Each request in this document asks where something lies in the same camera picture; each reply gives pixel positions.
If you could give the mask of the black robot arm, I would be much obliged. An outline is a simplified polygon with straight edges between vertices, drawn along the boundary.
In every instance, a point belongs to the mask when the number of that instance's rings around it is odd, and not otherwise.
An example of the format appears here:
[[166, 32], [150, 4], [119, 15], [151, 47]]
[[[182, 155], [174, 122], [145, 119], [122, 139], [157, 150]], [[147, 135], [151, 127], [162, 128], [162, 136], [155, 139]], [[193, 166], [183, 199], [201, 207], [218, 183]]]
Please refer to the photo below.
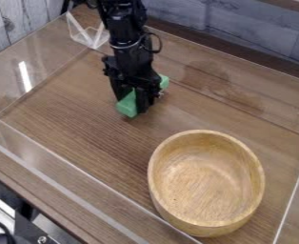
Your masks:
[[161, 52], [159, 37], [145, 27], [147, 10], [142, 0], [71, 0], [97, 10], [109, 33], [111, 55], [103, 55], [103, 75], [109, 78], [117, 99], [117, 111], [134, 117], [145, 113], [159, 97], [167, 77], [151, 67], [153, 56]]

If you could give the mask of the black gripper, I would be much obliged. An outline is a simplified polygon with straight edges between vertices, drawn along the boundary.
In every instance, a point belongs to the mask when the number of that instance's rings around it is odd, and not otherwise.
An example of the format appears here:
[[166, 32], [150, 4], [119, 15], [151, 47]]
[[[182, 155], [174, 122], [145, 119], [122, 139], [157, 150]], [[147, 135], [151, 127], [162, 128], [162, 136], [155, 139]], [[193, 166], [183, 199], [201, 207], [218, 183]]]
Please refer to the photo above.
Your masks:
[[161, 91], [161, 77], [151, 67], [153, 56], [159, 53], [151, 44], [110, 46], [111, 55], [101, 58], [103, 74], [109, 77], [118, 101], [134, 90], [137, 113], [145, 113]]

